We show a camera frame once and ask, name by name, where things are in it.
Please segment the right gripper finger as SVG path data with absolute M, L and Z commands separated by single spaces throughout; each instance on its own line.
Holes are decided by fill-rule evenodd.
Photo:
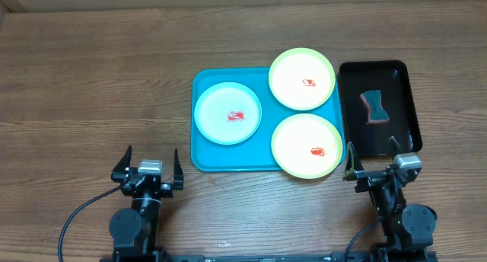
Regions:
M 359 175 L 364 173 L 364 168 L 361 164 L 361 160 L 352 142 L 348 142 L 346 148 L 346 166 L 343 176 L 358 177 Z
M 394 136 L 389 138 L 389 146 L 390 146 L 390 155 L 396 156 L 403 153 L 403 149 L 401 148 L 400 144 L 397 142 Z

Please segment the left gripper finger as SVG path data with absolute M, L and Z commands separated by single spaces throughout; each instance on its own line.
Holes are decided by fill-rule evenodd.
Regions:
M 174 183 L 183 183 L 184 182 L 184 174 L 183 170 L 180 165 L 180 160 L 178 156 L 177 149 L 174 149 L 174 163 L 173 163 L 173 182 Z
M 116 166 L 113 168 L 112 173 L 124 173 L 126 168 L 130 166 L 132 157 L 132 147 L 129 145 L 124 156 L 119 160 Z

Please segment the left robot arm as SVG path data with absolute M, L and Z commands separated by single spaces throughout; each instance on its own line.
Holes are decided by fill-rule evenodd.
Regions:
M 175 190 L 183 189 L 184 175 L 178 153 L 173 155 L 173 182 L 162 181 L 163 162 L 141 161 L 130 165 L 132 148 L 112 170 L 111 180 L 118 183 L 123 195 L 131 197 L 129 208 L 114 213 L 109 223 L 113 238 L 112 261 L 167 262 L 172 258 L 163 247 L 156 245 L 161 200 L 171 198 Z

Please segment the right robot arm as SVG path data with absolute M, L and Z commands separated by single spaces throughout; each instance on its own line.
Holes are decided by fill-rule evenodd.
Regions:
M 357 193 L 367 192 L 378 219 L 359 231 L 348 243 L 341 261 L 436 261 L 433 245 L 437 213 L 429 206 L 408 204 L 403 188 L 413 182 L 422 169 L 414 152 L 404 153 L 394 137 L 389 138 L 392 162 L 381 171 L 366 171 L 352 142 L 347 144 L 344 181 L 354 181 Z M 353 254 L 353 244 L 366 232 L 380 225 L 384 243 L 371 246 L 369 252 Z

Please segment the orange green scrub sponge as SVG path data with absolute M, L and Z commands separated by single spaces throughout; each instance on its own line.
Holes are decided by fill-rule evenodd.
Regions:
M 366 91 L 360 95 L 360 98 L 368 112 L 367 124 L 382 124 L 390 121 L 390 117 L 382 105 L 380 90 Z

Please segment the yellow-green plate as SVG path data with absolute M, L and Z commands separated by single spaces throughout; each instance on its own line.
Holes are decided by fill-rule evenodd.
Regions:
M 298 47 L 277 56 L 269 70 L 274 97 L 293 110 L 313 110 L 326 103 L 335 88 L 330 61 L 316 50 Z
M 271 150 L 279 167 L 303 179 L 330 174 L 342 160 L 342 137 L 328 120 L 311 113 L 284 119 L 272 134 Z

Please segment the light blue plate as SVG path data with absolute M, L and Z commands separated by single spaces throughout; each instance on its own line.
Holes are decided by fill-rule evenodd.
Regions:
M 262 118 L 262 106 L 247 86 L 222 82 L 201 94 L 193 116 L 205 138 L 220 145 L 234 145 L 256 132 Z

